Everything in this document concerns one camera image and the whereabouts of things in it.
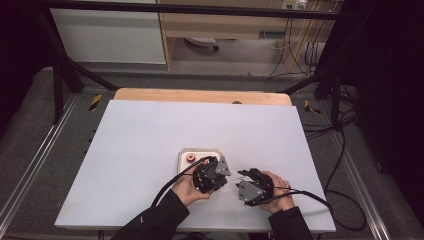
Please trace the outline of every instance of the white table surface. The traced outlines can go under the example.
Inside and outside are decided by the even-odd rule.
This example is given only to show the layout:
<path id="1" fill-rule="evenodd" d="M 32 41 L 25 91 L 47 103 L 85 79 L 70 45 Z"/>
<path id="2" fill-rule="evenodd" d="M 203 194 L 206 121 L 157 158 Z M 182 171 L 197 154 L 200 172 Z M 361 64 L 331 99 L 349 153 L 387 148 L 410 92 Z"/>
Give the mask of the white table surface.
<path id="1" fill-rule="evenodd" d="M 118 229 L 148 208 L 177 173 L 185 147 L 217 148 L 232 176 L 209 200 L 189 206 L 188 231 L 270 231 L 268 212 L 244 206 L 238 170 L 270 170 L 325 199 L 295 107 L 112 100 L 55 225 Z M 328 209 L 293 196 L 313 232 L 335 231 Z"/>

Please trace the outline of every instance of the black sleeve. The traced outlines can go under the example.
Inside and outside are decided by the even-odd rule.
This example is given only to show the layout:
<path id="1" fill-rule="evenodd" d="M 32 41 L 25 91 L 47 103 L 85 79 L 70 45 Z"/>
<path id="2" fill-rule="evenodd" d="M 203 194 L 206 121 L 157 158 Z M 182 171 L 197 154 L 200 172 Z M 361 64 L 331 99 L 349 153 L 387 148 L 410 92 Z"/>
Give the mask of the black sleeve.
<path id="1" fill-rule="evenodd" d="M 172 239 L 177 226 L 190 214 L 178 196 L 169 190 L 156 207 L 146 209 L 122 227 L 111 240 Z"/>
<path id="2" fill-rule="evenodd" d="M 280 210 L 268 218 L 275 240 L 312 240 L 312 234 L 299 207 Z"/>

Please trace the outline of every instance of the wall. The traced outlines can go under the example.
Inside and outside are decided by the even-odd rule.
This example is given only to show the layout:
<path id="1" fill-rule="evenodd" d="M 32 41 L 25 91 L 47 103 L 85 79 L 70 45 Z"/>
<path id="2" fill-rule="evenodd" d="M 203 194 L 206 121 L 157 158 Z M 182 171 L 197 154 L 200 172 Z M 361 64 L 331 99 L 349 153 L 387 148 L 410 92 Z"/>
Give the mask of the wall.
<path id="1" fill-rule="evenodd" d="M 103 0 L 108 1 L 156 3 Z M 52 9 L 52 14 L 66 51 L 75 61 L 165 64 L 157 13 Z"/>

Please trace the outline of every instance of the person's hand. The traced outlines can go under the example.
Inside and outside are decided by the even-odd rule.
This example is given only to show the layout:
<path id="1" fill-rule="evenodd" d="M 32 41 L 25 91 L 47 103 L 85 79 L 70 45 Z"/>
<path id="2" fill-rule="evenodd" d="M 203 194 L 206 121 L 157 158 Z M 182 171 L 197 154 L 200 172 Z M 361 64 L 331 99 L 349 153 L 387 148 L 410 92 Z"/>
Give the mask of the person's hand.
<path id="1" fill-rule="evenodd" d="M 192 169 L 187 171 L 185 174 L 192 175 L 195 168 L 196 167 L 193 167 Z M 209 199 L 209 197 L 212 194 L 212 191 L 208 193 L 202 193 L 198 189 L 196 189 L 193 183 L 193 176 L 189 176 L 189 175 L 183 175 L 180 179 L 178 179 L 178 181 L 172 187 L 172 191 L 174 191 L 174 193 L 177 194 L 181 202 L 186 207 L 188 207 L 190 204 L 192 204 L 193 202 L 197 200 Z"/>
<path id="2" fill-rule="evenodd" d="M 272 183 L 274 183 L 274 196 L 278 196 L 284 193 L 288 193 L 290 192 L 289 188 L 289 182 L 281 179 L 281 177 L 268 172 L 268 171 L 263 171 L 263 174 L 267 175 L 268 177 L 270 177 L 272 179 Z M 269 202 L 267 204 L 262 204 L 260 205 L 260 207 L 262 209 L 265 209 L 269 212 L 271 212 L 272 214 L 283 210 L 286 211 L 292 207 L 294 207 L 294 201 L 293 198 L 291 196 L 287 196 L 287 197 L 283 197 L 283 198 L 279 198 L 279 199 L 275 199 L 272 202 Z"/>

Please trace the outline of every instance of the person's arm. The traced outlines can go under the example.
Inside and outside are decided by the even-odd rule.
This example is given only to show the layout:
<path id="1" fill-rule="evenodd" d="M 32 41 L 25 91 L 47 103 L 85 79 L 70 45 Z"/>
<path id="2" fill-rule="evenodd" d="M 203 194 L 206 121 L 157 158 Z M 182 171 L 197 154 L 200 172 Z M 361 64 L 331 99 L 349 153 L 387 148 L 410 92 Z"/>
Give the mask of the person's arm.
<path id="1" fill-rule="evenodd" d="M 263 174 L 269 176 L 274 184 L 274 196 L 289 192 L 290 185 L 277 175 L 264 171 Z M 268 204 L 261 205 L 272 213 L 268 218 L 275 240 L 312 240 L 312 234 L 303 219 L 299 207 L 294 205 L 291 196 L 276 199 Z"/>
<path id="2" fill-rule="evenodd" d="M 193 174 L 195 168 L 187 172 Z M 122 227 L 111 240 L 170 240 L 177 226 L 190 214 L 187 207 L 211 193 L 194 187 L 193 176 L 184 175 L 174 184 L 156 207 L 143 211 Z"/>

